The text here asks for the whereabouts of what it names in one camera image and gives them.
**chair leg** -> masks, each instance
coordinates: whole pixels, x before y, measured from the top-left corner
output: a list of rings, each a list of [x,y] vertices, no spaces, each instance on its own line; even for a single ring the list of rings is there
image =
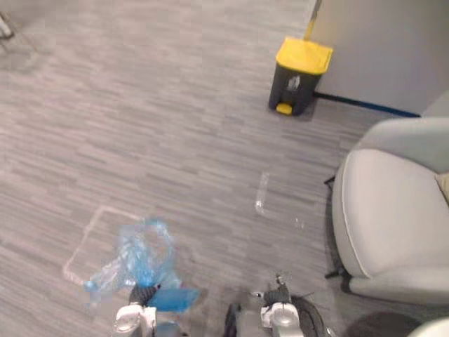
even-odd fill
[[[330,186],[330,184],[333,183],[334,181],[335,181],[335,176],[330,177],[329,179],[327,179],[327,180],[324,182],[324,185],[327,185],[329,188],[332,188],[332,187]]]
[[[336,270],[333,270],[332,272],[329,272],[328,274],[324,275],[325,279],[332,279],[333,277],[342,276],[347,274],[346,269],[342,267],[338,267]]]

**plastic bag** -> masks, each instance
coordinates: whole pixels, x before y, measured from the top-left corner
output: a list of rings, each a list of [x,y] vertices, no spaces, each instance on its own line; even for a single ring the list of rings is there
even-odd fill
[[[173,240],[162,221],[150,218],[135,225],[123,225],[117,257],[84,282],[84,289],[89,292],[91,303],[99,303],[103,296],[112,295],[123,287],[160,284],[160,294],[151,305],[160,311],[182,312],[193,304],[199,292],[178,289],[182,281],[173,269],[173,255]]]

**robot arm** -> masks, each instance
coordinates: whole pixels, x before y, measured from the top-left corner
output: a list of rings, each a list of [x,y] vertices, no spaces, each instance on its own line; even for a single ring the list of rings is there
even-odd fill
[[[156,335],[156,308],[147,307],[160,288],[135,286],[129,304],[120,308],[112,328],[112,337],[154,337]]]
[[[265,302],[260,310],[263,327],[271,328],[273,337],[304,337],[297,309],[292,304],[288,288],[280,275],[276,276],[276,283],[278,289],[253,293]]]

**clear plastic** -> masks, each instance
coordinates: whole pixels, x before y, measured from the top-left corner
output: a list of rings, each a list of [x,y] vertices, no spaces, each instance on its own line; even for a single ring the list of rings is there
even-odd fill
[[[151,243],[145,236],[150,231],[156,234]],[[117,257],[83,286],[95,303],[103,296],[136,284],[179,288],[181,280],[173,271],[173,264],[173,242],[166,225],[157,219],[143,219],[121,227]]]
[[[91,308],[115,298],[121,289],[160,284],[150,305],[159,311],[183,312],[199,292],[180,289],[174,255],[173,239],[164,222],[101,206],[63,267],[63,275],[89,293]]]
[[[301,219],[296,214],[288,213],[284,210],[276,211],[274,209],[278,208],[279,205],[275,205],[274,209],[270,209],[266,205],[266,199],[268,195],[268,182],[270,180],[270,172],[262,172],[262,175],[260,176],[260,182],[259,182],[259,188],[257,190],[256,198],[255,198],[255,211],[260,216],[263,216],[264,218],[279,221],[282,220],[287,223],[292,223],[297,229],[303,230],[304,229],[304,220]]]

